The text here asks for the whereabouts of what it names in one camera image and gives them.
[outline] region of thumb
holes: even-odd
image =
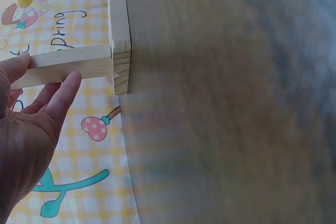
[[[0,118],[5,116],[11,84],[25,74],[30,59],[29,53],[23,52],[18,57],[0,61]]]

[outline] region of blurry gray surface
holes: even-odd
[[[336,0],[127,0],[142,223],[336,223]]]

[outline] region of wooden board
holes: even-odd
[[[131,52],[126,0],[108,0],[108,16],[109,39],[113,48],[113,64],[117,65],[114,70],[114,78],[112,78],[114,93],[116,95],[126,94]]]
[[[29,69],[11,89],[63,82],[79,71],[83,79],[108,76],[113,72],[110,45],[96,45],[60,50],[32,56]]]

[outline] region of yellow checkered tablecloth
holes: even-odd
[[[33,55],[109,43],[107,0],[67,0],[53,11],[14,3],[0,0],[1,60],[25,50]],[[24,89],[14,110],[31,103],[41,89]],[[106,78],[82,82],[48,171],[8,223],[140,223],[120,115],[107,117],[118,105]],[[106,133],[98,142],[87,133],[96,129]]]

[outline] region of pink heart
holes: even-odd
[[[103,120],[94,116],[83,119],[82,129],[87,132],[90,138],[96,142],[102,141],[107,134],[107,127]]]

